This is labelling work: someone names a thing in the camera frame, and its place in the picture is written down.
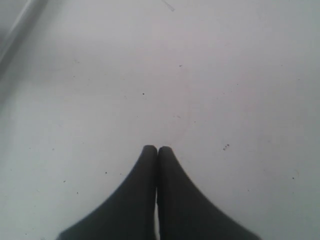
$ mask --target white surface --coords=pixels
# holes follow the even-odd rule
[[[49,1],[0,80],[0,239],[53,240],[145,144],[263,239],[319,238],[320,2],[166,2]]]

